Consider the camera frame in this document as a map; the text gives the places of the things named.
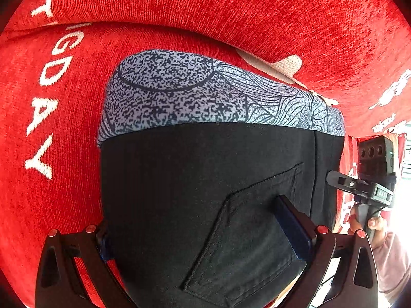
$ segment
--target back pocket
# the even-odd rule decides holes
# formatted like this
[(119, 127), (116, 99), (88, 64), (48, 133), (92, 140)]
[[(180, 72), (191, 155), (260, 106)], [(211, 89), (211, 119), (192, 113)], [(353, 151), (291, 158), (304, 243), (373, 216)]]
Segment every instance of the back pocket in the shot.
[[(273, 215), (272, 203), (283, 194), (299, 211), (310, 211), (311, 201), (295, 198), (302, 170), (303, 164), (298, 164), (226, 198), (184, 291), (233, 307), (276, 280), (296, 256)], [(301, 209), (301, 204), (308, 209)]]

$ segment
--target black bracket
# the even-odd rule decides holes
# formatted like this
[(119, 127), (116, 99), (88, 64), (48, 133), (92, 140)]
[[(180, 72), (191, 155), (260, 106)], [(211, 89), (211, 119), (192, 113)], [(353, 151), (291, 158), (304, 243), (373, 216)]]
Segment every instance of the black bracket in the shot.
[(366, 182), (337, 171), (327, 174), (327, 183), (339, 190), (352, 193), (356, 202), (376, 207), (390, 207), (394, 193), (381, 184)]
[(364, 231), (353, 236), (332, 233), (325, 226), (315, 226), (298, 212), (283, 195), (276, 198), (275, 217), (297, 256), (307, 266), (297, 283), (281, 302), (280, 308), (308, 308), (332, 258), (340, 257), (337, 272), (321, 308), (377, 308), (377, 270)]
[(97, 308), (87, 294), (75, 266), (81, 257), (93, 285), (107, 308), (136, 308), (104, 261), (108, 256), (105, 225), (89, 225), (82, 232), (49, 232), (36, 280), (36, 308)]
[[(364, 231), (353, 236), (334, 234), (315, 226), (284, 196), (274, 200), (278, 220), (299, 259), (307, 266), (280, 304), (281, 308), (308, 308), (332, 258), (340, 263), (322, 308), (377, 308), (377, 271)], [(96, 308), (85, 290), (74, 258), (81, 257), (98, 295), (107, 308), (137, 308), (112, 275), (105, 261), (112, 257), (106, 226), (90, 225), (76, 234), (50, 231), (41, 256), (36, 282), (36, 308)]]

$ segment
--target camera lens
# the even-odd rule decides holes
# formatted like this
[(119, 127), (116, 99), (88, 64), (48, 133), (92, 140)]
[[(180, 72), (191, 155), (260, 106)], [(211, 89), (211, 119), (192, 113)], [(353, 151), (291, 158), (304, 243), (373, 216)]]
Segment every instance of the camera lens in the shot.
[(374, 147), (371, 147), (368, 149), (368, 157), (373, 157), (374, 156)]

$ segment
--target gray patterned fabric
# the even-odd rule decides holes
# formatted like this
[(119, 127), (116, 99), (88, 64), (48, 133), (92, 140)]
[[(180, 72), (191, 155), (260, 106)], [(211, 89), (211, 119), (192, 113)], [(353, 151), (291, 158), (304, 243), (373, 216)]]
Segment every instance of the gray patterned fabric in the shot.
[(119, 134), (194, 122), (345, 135), (340, 111), (309, 92), (206, 56), (149, 50), (124, 59), (110, 79), (97, 144)]

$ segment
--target red screw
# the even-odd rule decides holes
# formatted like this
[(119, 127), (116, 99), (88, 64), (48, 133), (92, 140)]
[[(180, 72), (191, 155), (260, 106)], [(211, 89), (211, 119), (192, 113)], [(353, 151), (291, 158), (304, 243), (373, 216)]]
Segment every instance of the red screw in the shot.
[(94, 233), (95, 230), (96, 230), (96, 226), (94, 226), (94, 225), (88, 225), (86, 227), (86, 232), (89, 233), (89, 234)]
[(326, 226), (318, 226), (317, 227), (317, 231), (320, 233), (320, 234), (327, 234), (328, 233), (328, 228), (326, 227)]
[(51, 231), (49, 231), (49, 236), (50, 237), (54, 237), (57, 235), (57, 230), (56, 229), (52, 229)]
[(363, 230), (357, 230), (357, 235), (361, 238), (366, 238), (367, 234), (365, 234), (365, 231)]

